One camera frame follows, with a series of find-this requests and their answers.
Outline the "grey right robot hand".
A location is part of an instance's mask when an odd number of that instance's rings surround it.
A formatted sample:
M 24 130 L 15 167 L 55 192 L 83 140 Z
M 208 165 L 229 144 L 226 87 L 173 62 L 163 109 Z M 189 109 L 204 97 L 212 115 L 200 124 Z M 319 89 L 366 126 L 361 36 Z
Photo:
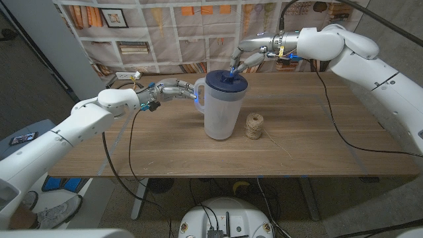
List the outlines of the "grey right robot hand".
M 229 64 L 230 75 L 236 75 L 247 68 L 260 65 L 268 52 L 273 52 L 279 46 L 279 34 L 261 32 L 256 35 L 247 36 L 241 40 L 231 55 Z M 245 52 L 254 52 L 241 65 L 239 65 L 241 55 Z

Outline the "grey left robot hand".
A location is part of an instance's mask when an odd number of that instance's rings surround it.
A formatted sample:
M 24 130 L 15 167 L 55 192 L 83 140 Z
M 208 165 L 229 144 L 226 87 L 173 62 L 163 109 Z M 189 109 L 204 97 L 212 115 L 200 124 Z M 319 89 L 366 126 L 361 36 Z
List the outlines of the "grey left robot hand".
M 191 100 L 198 98 L 194 94 L 193 84 L 177 78 L 162 79 L 158 83 L 151 84 L 148 91 L 153 101 L 157 102 L 167 102 L 173 98 Z

